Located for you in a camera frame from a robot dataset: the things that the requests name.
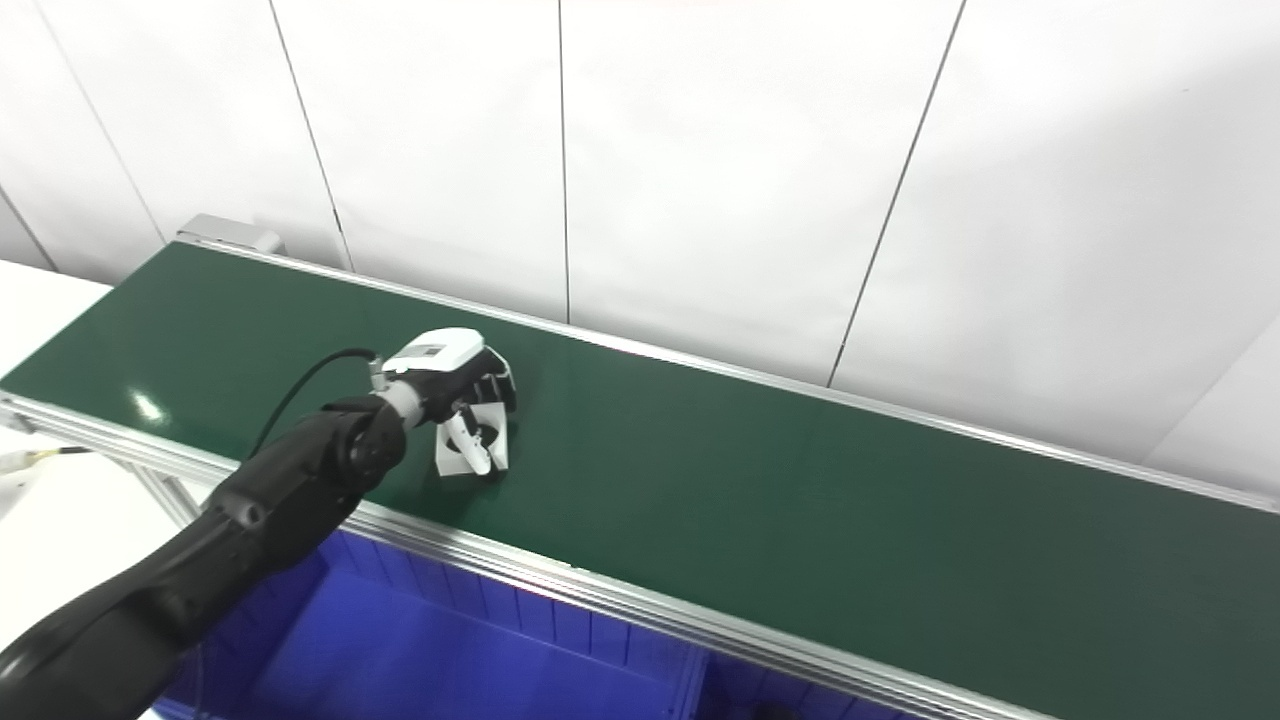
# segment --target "white table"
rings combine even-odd
[[[109,290],[0,261],[0,374]],[[58,445],[0,428],[0,452]],[[177,530],[132,474],[99,455],[55,456],[0,478],[0,647]]]

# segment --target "blue container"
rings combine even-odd
[[[905,719],[344,532],[257,588],[202,656],[161,716],[191,719],[200,694],[221,720],[748,720],[765,701],[804,720]]]

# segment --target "robotic arm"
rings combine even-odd
[[[515,410],[507,363],[462,328],[392,356],[374,392],[330,402],[246,460],[173,539],[0,652],[0,715],[132,720],[253,585],[315,550],[404,456],[406,430],[448,428],[472,470],[494,466],[471,404]]]

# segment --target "cable connector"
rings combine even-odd
[[[52,450],[19,450],[17,452],[0,454],[0,475],[26,470],[45,457],[52,457],[54,455],[70,455],[76,452],[88,452],[88,448],[55,447]]]

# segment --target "white wall panel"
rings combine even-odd
[[[280,0],[355,266],[564,316],[554,0]]]
[[[955,0],[566,0],[572,322],[826,382]]]
[[[28,0],[0,3],[0,186],[64,273],[118,282],[161,246]]]
[[[1280,497],[1280,319],[1147,457],[1147,465]]]
[[[9,206],[3,188],[0,188],[0,260],[52,270],[49,260],[36,246],[36,241],[31,238],[31,233],[27,232],[27,227]]]
[[[197,213],[346,252],[266,0],[40,0],[165,240]]]
[[[1280,4],[972,3],[835,386],[1140,460],[1280,306]]]

